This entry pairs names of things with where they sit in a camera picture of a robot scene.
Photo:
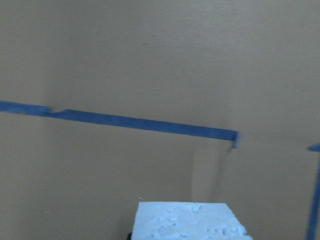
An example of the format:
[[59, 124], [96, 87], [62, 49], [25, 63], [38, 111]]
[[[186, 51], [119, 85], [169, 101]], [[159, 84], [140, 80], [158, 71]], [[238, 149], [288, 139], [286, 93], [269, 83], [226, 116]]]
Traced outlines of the light blue foam block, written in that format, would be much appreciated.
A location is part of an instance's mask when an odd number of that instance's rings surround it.
[[251, 240], [225, 203], [142, 201], [132, 240]]

